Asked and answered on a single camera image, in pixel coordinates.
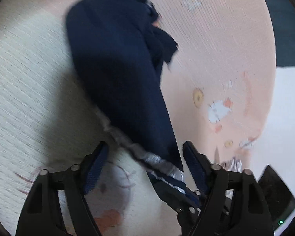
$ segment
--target white surface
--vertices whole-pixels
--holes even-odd
[[[277,68],[268,122],[252,152],[251,169],[257,179],[268,164],[295,196],[295,67]],[[295,211],[275,231],[275,236],[283,232],[294,216]]]

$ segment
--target silver screw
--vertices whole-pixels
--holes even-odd
[[[221,165],[217,164],[217,163],[214,163],[211,165],[211,169],[213,170],[220,170],[221,169]]]
[[[78,164],[74,164],[74,165],[71,166],[72,171],[77,171],[79,169],[80,169],[80,165],[78,165]]]
[[[193,207],[189,207],[189,211],[190,211],[192,214],[195,214],[195,213],[196,213],[196,210],[195,210]]]
[[[41,170],[39,171],[40,176],[46,176],[48,174],[48,170]]]
[[[248,176],[252,175],[252,171],[250,169],[244,169],[243,172]]]

